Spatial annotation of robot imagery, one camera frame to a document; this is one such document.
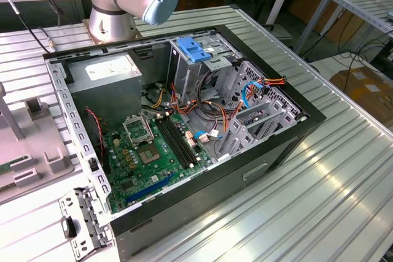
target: metal rack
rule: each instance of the metal rack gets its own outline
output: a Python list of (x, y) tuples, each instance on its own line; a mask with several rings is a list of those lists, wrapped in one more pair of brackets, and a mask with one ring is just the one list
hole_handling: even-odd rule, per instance
[[(327, 120), (286, 163), (134, 261), (378, 261), (393, 243), (393, 135), (269, 32), (231, 7), (175, 13), (161, 26), (136, 21), (143, 36), (223, 24), (291, 83)], [(82, 25), (49, 28), (59, 49), (91, 40)], [(37, 31), (39, 38), (46, 40)], [(70, 154), (42, 50), (26, 32), (0, 34), (0, 79), (13, 108), (31, 96), (49, 104)], [(57, 199), (85, 186), (77, 158), (67, 179), (0, 207), (0, 256), (9, 261), (72, 261)], [(118, 261), (108, 247), (87, 261)]]
[(322, 30), (321, 35), (334, 24), (334, 21), (343, 9), (352, 12), (383, 33), (389, 33), (393, 30), (393, 21), (387, 18), (387, 13), (393, 10), (393, 0), (322, 0), (300, 37), (294, 50), (295, 53), (299, 53), (303, 48), (307, 38), (331, 1), (337, 3), (339, 7), (334, 11), (332, 17)]

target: red cable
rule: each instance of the red cable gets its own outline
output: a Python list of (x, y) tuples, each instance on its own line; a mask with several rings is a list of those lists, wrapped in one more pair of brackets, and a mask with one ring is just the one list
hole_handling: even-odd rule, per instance
[(89, 110), (87, 107), (86, 107), (86, 111), (87, 111), (90, 115), (93, 116), (93, 118), (94, 118), (94, 120), (95, 120), (95, 122), (96, 122), (96, 124), (97, 124), (97, 127), (98, 127), (99, 143), (101, 144), (101, 163), (103, 163), (103, 161), (104, 161), (104, 144), (103, 144), (103, 134), (102, 134), (102, 132), (101, 132), (101, 127), (100, 127), (100, 125), (99, 125), (99, 121), (98, 121), (97, 116), (96, 116), (91, 110)]

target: cardboard box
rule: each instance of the cardboard box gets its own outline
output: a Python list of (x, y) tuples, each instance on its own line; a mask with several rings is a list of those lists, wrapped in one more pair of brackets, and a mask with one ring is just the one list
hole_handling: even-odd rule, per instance
[[(347, 73), (341, 71), (330, 79), (341, 91)], [(393, 126), (393, 88), (370, 68), (352, 69), (345, 93), (383, 125)]]

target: blue drive bay latch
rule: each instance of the blue drive bay latch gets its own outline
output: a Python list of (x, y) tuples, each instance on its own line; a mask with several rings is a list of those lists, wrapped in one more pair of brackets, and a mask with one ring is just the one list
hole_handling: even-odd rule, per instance
[(193, 63), (210, 60), (212, 57), (191, 37), (178, 38), (177, 43), (183, 52), (191, 58)]

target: green circuit board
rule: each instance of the green circuit board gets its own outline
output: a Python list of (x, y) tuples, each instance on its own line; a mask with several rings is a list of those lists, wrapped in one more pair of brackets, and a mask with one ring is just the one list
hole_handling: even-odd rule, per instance
[[(169, 120), (178, 128), (181, 126), (182, 131), (189, 130), (179, 114), (172, 114)], [(145, 142), (138, 148), (133, 148), (124, 128), (104, 136), (109, 149), (111, 173), (107, 174), (107, 178), (112, 188), (112, 193), (109, 195), (112, 213), (120, 212), (133, 202), (140, 201), (162, 190), (163, 186), (150, 191), (133, 202), (126, 202), (130, 196), (139, 196), (138, 193), (140, 194), (141, 191), (152, 189), (154, 185), (163, 182), (165, 182), (165, 186), (172, 185), (184, 177), (205, 170), (211, 164), (205, 150), (197, 144), (190, 150), (200, 159), (199, 162), (193, 168), (184, 169), (157, 128), (156, 123), (149, 120), (148, 124), (153, 133), (154, 141), (151, 144)]]
[(4, 174), (4, 173), (8, 173), (8, 172), (12, 171), (12, 169), (11, 169), (12, 164), (18, 163), (18, 162), (23, 161), (27, 158), (28, 158), (27, 156), (21, 156), (17, 159), (14, 159), (12, 161), (8, 161), (8, 162), (0, 165), (0, 174)]

